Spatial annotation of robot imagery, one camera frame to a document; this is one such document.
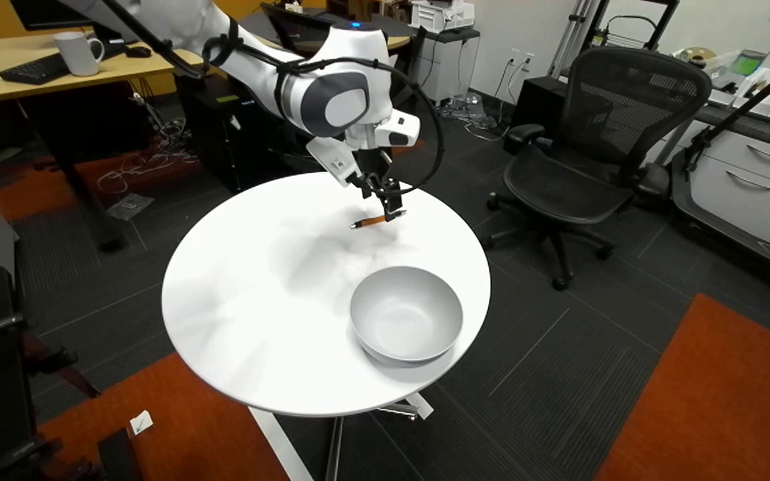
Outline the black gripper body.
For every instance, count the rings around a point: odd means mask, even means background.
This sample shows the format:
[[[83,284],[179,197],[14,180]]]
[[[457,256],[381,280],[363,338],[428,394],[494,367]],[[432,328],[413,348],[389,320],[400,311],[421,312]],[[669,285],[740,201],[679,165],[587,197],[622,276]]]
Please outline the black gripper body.
[[[381,156],[377,151],[353,151],[332,137],[312,137],[304,151],[338,184],[357,188],[357,176],[380,176],[381,184]]]

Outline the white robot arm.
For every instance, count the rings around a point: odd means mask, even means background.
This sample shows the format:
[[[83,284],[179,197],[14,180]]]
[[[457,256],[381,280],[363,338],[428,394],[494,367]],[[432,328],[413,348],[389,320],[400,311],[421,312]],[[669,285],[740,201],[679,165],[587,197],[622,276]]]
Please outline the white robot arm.
[[[304,130],[308,156],[338,184],[403,215],[403,188],[389,175],[389,148],[411,148],[419,121],[393,105],[397,70],[380,29],[329,28],[312,56],[265,42],[213,0],[58,0],[135,37],[189,78],[207,66],[242,84],[270,112]]]

